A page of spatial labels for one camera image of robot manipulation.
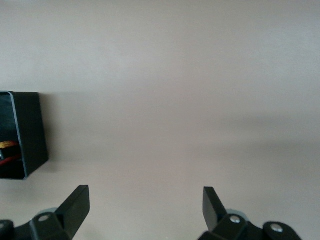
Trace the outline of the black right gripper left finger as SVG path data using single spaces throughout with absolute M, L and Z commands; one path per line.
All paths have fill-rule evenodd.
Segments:
M 42 210 L 23 225 L 0 219 L 0 240 L 73 240 L 89 212 L 90 189 L 80 185 L 59 207 Z

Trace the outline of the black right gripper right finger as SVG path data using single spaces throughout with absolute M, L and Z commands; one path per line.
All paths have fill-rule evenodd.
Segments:
M 202 213 L 208 231 L 198 240 L 302 240 L 285 223 L 268 221 L 259 228 L 243 212 L 225 209 L 213 187 L 203 188 Z

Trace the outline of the yellow banana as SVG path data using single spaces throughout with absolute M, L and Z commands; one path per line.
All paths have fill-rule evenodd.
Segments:
M 2 141 L 0 142 L 0 150 L 8 149 L 12 147 L 18 147 L 19 143 L 16 141 Z

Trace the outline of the black plastic box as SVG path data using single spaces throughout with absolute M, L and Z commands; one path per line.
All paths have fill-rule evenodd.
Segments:
M 0 179 L 24 180 L 48 159 L 46 136 L 37 92 L 0 91 Z

